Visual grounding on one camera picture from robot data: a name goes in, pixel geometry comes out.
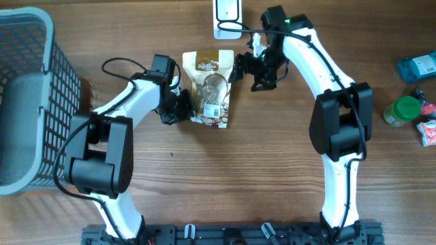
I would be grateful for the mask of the black red snack packet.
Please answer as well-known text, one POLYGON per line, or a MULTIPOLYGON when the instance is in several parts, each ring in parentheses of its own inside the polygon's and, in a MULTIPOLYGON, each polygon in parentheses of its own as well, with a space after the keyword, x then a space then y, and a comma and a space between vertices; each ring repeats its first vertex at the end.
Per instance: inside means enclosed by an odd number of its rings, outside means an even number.
POLYGON ((418 100, 421 107, 420 115, 427 119, 435 120, 435 104, 429 102, 426 99, 422 89, 419 87, 415 87, 415 89, 410 93, 410 95, 418 100))

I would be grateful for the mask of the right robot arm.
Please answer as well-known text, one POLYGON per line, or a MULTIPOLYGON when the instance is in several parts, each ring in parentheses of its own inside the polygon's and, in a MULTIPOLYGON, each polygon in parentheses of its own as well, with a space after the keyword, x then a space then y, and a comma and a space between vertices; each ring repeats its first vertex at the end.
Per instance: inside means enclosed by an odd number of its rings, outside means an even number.
POLYGON ((360 223, 357 170, 367 157, 371 139, 373 91, 366 82, 354 82, 335 64, 306 15, 288 17, 277 5, 268 8, 260 20, 261 29, 244 24, 236 29, 250 35, 250 51, 236 56, 231 81, 251 74, 253 92, 271 91, 282 80, 277 75, 279 68, 290 64, 297 68, 315 99, 309 137, 324 164, 322 229, 331 242, 356 237, 360 223))

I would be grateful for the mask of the green lid jar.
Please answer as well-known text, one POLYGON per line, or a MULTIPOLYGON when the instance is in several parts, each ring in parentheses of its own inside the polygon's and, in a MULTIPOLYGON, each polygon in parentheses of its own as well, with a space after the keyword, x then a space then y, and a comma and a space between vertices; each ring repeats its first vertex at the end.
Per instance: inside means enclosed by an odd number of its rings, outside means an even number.
POLYGON ((384 120, 393 127, 400 127, 419 117, 420 102, 412 96, 403 96, 384 111, 384 120))

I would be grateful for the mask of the small red white carton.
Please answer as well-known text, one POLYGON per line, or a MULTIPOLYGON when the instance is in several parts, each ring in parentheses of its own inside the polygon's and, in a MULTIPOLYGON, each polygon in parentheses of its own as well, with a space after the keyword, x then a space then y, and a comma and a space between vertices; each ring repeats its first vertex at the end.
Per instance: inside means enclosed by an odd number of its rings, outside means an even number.
POLYGON ((422 145, 424 147, 435 145, 436 142, 436 122, 429 120, 427 122, 420 122, 416 125, 419 132, 422 134, 422 145))

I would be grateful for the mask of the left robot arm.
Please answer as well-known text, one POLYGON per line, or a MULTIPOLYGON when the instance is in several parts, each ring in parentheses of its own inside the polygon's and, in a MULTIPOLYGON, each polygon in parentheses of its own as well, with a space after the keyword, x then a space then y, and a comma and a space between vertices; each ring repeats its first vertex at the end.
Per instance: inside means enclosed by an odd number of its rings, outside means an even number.
POLYGON ((64 179, 76 187, 66 195, 92 201, 105 225, 82 234, 83 244, 153 244, 144 217, 137 211, 129 184, 134 171, 134 129, 149 112, 165 125, 189 119, 189 93, 181 89, 181 71, 169 56, 156 54, 150 69, 128 77, 127 87, 106 105, 72 117, 65 155, 64 179))

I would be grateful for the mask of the blue mouthwash bottle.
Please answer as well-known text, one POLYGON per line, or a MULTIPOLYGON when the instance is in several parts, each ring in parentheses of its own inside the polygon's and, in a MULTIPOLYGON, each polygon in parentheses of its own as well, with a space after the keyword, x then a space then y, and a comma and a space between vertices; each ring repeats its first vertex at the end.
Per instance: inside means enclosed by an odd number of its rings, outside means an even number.
POLYGON ((397 65, 404 81, 415 84, 425 78, 435 77, 435 51, 415 58, 405 58, 397 65))

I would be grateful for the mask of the brown white snack pouch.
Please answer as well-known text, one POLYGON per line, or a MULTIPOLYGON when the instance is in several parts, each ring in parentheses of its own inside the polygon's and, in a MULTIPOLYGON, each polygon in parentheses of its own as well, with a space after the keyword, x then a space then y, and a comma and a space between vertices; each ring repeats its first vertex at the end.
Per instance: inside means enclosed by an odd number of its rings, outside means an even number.
POLYGON ((191 81, 191 121, 225 129, 228 125, 233 50, 183 53, 183 69, 191 81))

